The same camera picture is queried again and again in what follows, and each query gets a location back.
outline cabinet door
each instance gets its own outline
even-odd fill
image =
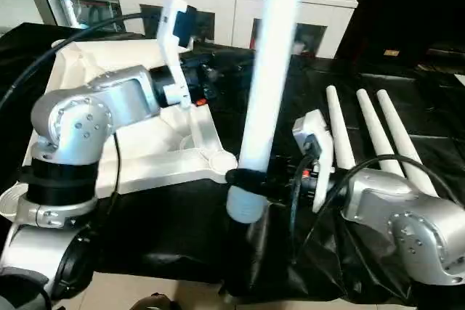
[[[256,47],[264,0],[236,0],[232,45]],[[294,54],[334,58],[354,9],[299,3]]]
[[[155,38],[158,28],[156,15],[166,0],[119,0],[123,14],[144,12],[155,15],[154,19],[126,21],[128,32],[142,33]],[[210,41],[230,46],[233,39],[235,0],[184,0],[197,8],[197,26],[194,36],[197,41]]]

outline black cable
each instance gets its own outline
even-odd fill
[[[304,169],[315,160],[313,154],[307,153],[300,163],[298,164],[296,171],[294,172],[294,181],[292,183],[291,191],[291,212],[289,220],[289,235],[291,238],[291,251],[292,255],[295,255],[296,246],[295,246],[295,235],[296,235],[296,220],[297,220],[297,210],[299,208],[299,198],[300,198],[300,187],[302,185],[302,172]]]
[[[113,17],[109,18],[107,20],[104,20],[100,23],[97,23],[96,25],[93,25],[87,29],[81,30],[77,33],[74,33],[72,36],[69,38],[65,39],[64,41],[58,43],[57,45],[53,46],[51,49],[48,49],[43,53],[41,56],[39,56],[34,62],[32,62],[21,74],[18,76],[15,80],[15,82],[10,86],[10,88],[7,90],[5,95],[1,98],[0,100],[0,111],[4,107],[5,103],[7,100],[12,96],[13,92],[15,89],[22,83],[25,83],[36,71],[37,69],[43,65],[49,58],[53,57],[54,54],[68,45],[69,43],[76,41],[80,38],[83,38],[85,36],[88,36],[90,33],[95,32],[96,30],[105,27],[106,25],[110,25],[115,22],[119,21],[124,21],[124,20],[131,20],[134,18],[141,18],[141,17],[153,17],[153,15],[148,15],[148,14],[143,14],[143,13],[136,13],[136,14],[127,14],[127,15],[122,15],[118,17]]]
[[[425,165],[422,163],[419,163],[418,161],[415,161],[413,159],[407,158],[406,156],[403,155],[398,155],[398,154],[386,154],[386,155],[378,155],[374,158],[368,159],[363,161],[362,163],[359,163],[358,165],[352,167],[348,172],[345,174],[344,177],[336,184],[334,187],[329,191],[328,197],[325,201],[325,203],[321,206],[321,209],[318,211],[317,216],[315,217],[315,220],[313,221],[310,230],[307,234],[307,237],[305,237],[304,242],[302,243],[302,246],[299,249],[299,252],[295,255],[293,254],[293,259],[292,262],[296,263],[298,257],[300,256],[300,253],[303,251],[305,245],[308,243],[310,240],[313,232],[315,231],[315,227],[318,225],[318,222],[321,220],[321,217],[324,215],[324,213],[332,206],[333,201],[338,197],[339,192],[349,184],[349,180],[358,172],[363,170],[364,168],[368,167],[369,165],[372,165],[373,163],[377,163],[379,161],[383,160],[398,160],[403,163],[409,163],[412,166],[415,166],[422,170],[424,173],[426,173],[431,179],[433,179],[437,184],[439,184],[443,189],[444,193],[446,194],[447,198],[451,201],[453,201],[456,205],[464,208],[464,205],[461,203],[461,201],[455,196],[453,193],[452,189],[441,179],[441,177],[436,174],[433,170],[427,168]]]
[[[116,136],[116,132],[113,134],[113,140],[115,141],[115,148],[116,148],[116,157],[118,158],[118,167],[116,169],[116,183],[115,183],[115,189],[111,193],[110,196],[110,203],[108,205],[106,217],[108,218],[110,214],[113,212],[113,209],[115,207],[116,201],[119,199],[119,181],[120,181],[120,175],[121,175],[121,151],[119,148],[119,141],[118,137]]]

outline white plastic tray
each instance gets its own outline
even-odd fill
[[[46,91],[72,89],[109,70],[144,65],[147,69],[164,65],[156,40],[96,41],[72,43],[61,49],[50,75]],[[171,106],[161,114],[117,131],[121,148],[119,192],[126,194],[197,179],[225,183],[225,174],[237,161],[224,151],[208,105],[183,110]],[[34,131],[23,164],[31,163]],[[113,138],[105,143],[99,166],[96,192],[110,196],[116,180],[116,149]],[[13,219],[18,191],[10,188],[0,197],[0,214]]]

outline black tablecloth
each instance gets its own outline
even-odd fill
[[[0,38],[1,91],[53,41],[72,31],[23,24]],[[99,33],[93,40],[103,36],[107,34]],[[229,53],[232,60],[250,54],[212,45],[195,48],[195,52],[210,51]],[[32,131],[29,113],[43,94],[52,63],[43,66],[0,115],[4,164],[0,189],[14,182],[23,161]],[[236,155],[240,152],[250,72],[246,68],[227,74],[218,84],[219,97],[209,103],[224,148]],[[374,151],[355,92],[363,87],[375,102],[376,91],[386,89],[424,164],[442,174],[465,201],[465,88],[453,76],[292,57],[273,159],[299,161],[292,125],[316,108],[328,121],[325,88],[330,84],[337,88],[357,161],[373,156]],[[385,255],[385,242],[378,235],[343,221],[336,212],[328,212],[304,256],[290,265],[286,207],[272,204],[262,221],[245,227],[228,219],[226,194],[226,185],[201,180],[124,195],[104,237],[97,271],[223,282],[226,293],[250,302],[342,297],[355,303],[412,305],[433,304],[433,296],[443,297],[442,302],[445,298],[451,303],[463,301],[462,287],[431,289],[411,282],[397,256]],[[301,241],[311,218],[310,210],[303,207],[297,222]],[[1,218],[0,238],[8,226]]]

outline silver robotic arm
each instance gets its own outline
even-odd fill
[[[90,283],[95,232],[89,222],[104,143],[119,128],[157,116],[161,105],[190,107],[177,50],[189,44],[194,22],[195,9],[181,0],[163,9],[158,39],[171,74],[156,88],[139,65],[36,102],[31,120],[39,139],[20,177],[28,191],[18,200],[0,258],[1,309],[50,309],[51,300],[71,298]]]
[[[331,135],[319,110],[297,120],[293,133],[302,152],[310,146],[318,149],[318,171],[324,175],[318,174],[316,199],[319,187],[328,188]],[[376,230],[392,243],[412,279],[427,285],[465,283],[462,207],[424,194],[401,176],[369,168],[357,172],[345,192],[342,216]]]

